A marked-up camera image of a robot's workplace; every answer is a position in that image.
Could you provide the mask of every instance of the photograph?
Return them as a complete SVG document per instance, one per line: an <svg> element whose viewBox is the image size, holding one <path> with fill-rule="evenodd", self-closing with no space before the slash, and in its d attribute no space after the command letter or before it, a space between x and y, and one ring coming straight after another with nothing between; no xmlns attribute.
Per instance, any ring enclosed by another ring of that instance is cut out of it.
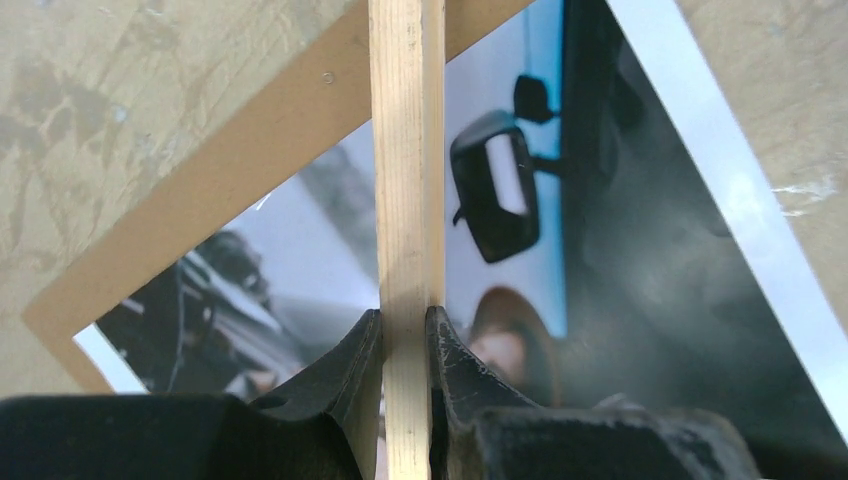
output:
<svg viewBox="0 0 848 480"><path fill-rule="evenodd" d="M766 478L848 478L646 68L588 0L536 0L447 64L446 312L541 407L707 410ZM379 308L374 189L369 121L80 333L111 357L78 343L127 367L118 393L269 392Z"/></svg>

